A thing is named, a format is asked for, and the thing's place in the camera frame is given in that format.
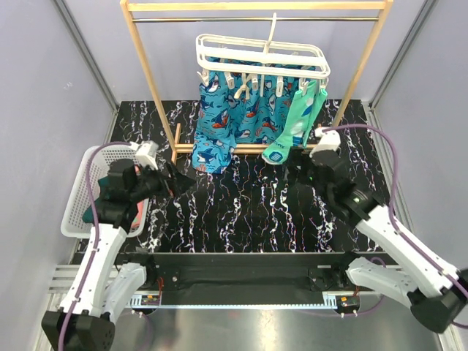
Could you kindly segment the pink sock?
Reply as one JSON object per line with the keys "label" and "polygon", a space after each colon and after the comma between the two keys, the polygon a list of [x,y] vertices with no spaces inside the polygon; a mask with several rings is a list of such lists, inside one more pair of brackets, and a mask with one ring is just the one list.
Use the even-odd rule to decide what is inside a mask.
{"label": "pink sock", "polygon": [[132,230],[139,228],[141,220],[142,220],[142,216],[143,216],[143,209],[144,209],[144,201],[142,200],[137,204],[137,215],[132,222],[132,226],[131,226]]}

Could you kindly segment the dark teal sock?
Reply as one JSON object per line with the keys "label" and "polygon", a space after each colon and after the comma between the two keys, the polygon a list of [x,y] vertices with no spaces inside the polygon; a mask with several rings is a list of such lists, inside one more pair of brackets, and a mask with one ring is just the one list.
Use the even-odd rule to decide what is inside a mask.
{"label": "dark teal sock", "polygon": [[92,211],[92,207],[89,206],[83,213],[82,215],[82,220],[86,224],[92,224],[94,223],[94,215]]}
{"label": "dark teal sock", "polygon": [[109,198],[109,180],[108,177],[105,176],[98,180],[99,184],[99,199],[101,201],[107,200]]}

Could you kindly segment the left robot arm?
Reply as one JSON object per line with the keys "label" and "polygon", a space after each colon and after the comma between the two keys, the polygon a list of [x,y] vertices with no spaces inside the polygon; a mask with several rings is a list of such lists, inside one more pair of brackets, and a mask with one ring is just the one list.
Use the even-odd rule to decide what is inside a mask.
{"label": "left robot arm", "polygon": [[131,159],[111,163],[91,202],[88,247],[74,282],[60,307],[47,311],[41,326],[54,350],[109,350],[116,322],[138,288],[151,289],[158,272],[151,259],[134,259],[110,278],[116,257],[138,213],[138,204],[151,197],[177,197],[195,180],[172,162],[163,173]]}

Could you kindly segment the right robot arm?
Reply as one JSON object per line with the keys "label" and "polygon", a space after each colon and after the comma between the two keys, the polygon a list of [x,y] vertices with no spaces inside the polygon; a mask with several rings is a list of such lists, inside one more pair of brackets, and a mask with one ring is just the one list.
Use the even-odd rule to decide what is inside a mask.
{"label": "right robot arm", "polygon": [[371,189],[352,181],[347,160],[336,151],[294,148],[286,165],[334,216],[381,246],[401,268],[393,271],[346,253],[332,271],[334,285],[374,290],[406,306],[428,330],[444,333],[467,306],[467,271],[435,254]]}

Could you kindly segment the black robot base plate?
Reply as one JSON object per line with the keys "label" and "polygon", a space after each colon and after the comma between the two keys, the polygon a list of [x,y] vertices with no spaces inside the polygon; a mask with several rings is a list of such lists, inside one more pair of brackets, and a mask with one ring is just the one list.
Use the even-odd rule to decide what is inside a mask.
{"label": "black robot base plate", "polygon": [[[373,257],[386,266],[372,263]],[[172,308],[307,308],[323,303],[325,295],[356,288],[390,293],[392,299],[417,290],[414,279],[383,253],[120,253],[115,263],[147,266],[140,291],[157,291],[162,278],[162,305]]]}

